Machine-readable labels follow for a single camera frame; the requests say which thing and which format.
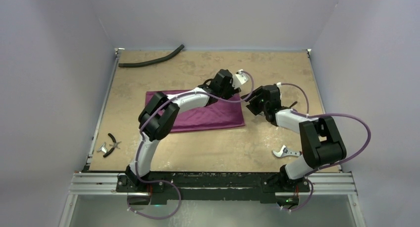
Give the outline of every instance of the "gray wall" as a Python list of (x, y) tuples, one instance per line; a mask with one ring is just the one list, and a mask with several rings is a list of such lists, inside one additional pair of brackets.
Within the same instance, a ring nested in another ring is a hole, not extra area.
[(311, 48), (338, 0), (92, 0), (115, 47)]
[[(372, 129), (366, 151), (344, 165), (372, 227), (420, 222), (419, 1), (340, 0), (312, 49), (326, 111), (358, 115)], [(341, 124), (353, 153), (366, 135)]]
[(113, 47), (89, 0), (0, 0), (0, 21), (0, 226), (57, 226)]

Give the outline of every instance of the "magenta towel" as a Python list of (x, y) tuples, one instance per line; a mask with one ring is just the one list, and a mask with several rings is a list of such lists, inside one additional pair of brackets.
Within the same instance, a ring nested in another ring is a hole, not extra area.
[[(178, 94), (187, 90), (162, 91), (164, 94)], [(146, 104), (156, 92), (146, 92)], [(230, 100), (238, 101), (239, 94)], [(244, 116), (240, 103), (218, 101), (208, 107), (198, 107), (178, 114), (171, 133), (212, 129), (226, 129), (244, 126)]]

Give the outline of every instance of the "table surface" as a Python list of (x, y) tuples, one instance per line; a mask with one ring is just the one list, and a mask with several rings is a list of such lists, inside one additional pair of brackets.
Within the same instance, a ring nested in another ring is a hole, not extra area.
[[(123, 51), (119, 62), (139, 62), (165, 56), (166, 51)], [(308, 95), (310, 114), (322, 113), (314, 75), (306, 52), (200, 52), (185, 51), (173, 59), (141, 68), (117, 68), (95, 143), (97, 150), (112, 133), (119, 147), (107, 158), (94, 151), (90, 170), (125, 170), (139, 145), (138, 116), (145, 104), (147, 91), (190, 90), (213, 78), (220, 69), (232, 73), (249, 72), (255, 87), (277, 82), (294, 83)], [(251, 83), (242, 87), (247, 94)], [(282, 104), (306, 111), (302, 93), (282, 86)], [(263, 116), (254, 116), (242, 104), (245, 126), (233, 129), (169, 134), (159, 143), (152, 161), (152, 170), (165, 171), (278, 171), (295, 160), (279, 159), (272, 150), (284, 144), (300, 151), (298, 134), (268, 123)], [(323, 171), (338, 172), (337, 167)]]

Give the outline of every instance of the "curved black hose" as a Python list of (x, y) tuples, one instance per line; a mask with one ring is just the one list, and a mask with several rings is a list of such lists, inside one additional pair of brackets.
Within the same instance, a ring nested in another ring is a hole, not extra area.
[(177, 54), (179, 54), (179, 52), (181, 52), (181, 50), (183, 48), (184, 48), (184, 45), (180, 45), (177, 49), (175, 49), (173, 52), (166, 55), (165, 57), (160, 57), (160, 58), (156, 58), (156, 59), (153, 59), (153, 60), (150, 60), (150, 61), (145, 61), (145, 62), (119, 63), (118, 67), (145, 67), (145, 66), (149, 66), (149, 65), (152, 65), (152, 64), (160, 63), (160, 62), (165, 62), (165, 61), (170, 60), (171, 58), (175, 57)]

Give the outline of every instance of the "black handle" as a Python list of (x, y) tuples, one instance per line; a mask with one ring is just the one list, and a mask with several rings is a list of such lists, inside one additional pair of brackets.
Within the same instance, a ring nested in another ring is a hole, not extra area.
[(106, 154), (104, 154), (104, 158), (108, 157), (113, 151), (114, 151), (114, 147), (112, 147)]
[(112, 139), (112, 141), (113, 141), (114, 143), (116, 143), (116, 142), (117, 142), (117, 140), (115, 139), (115, 137), (114, 137), (111, 133), (108, 133), (108, 136)]

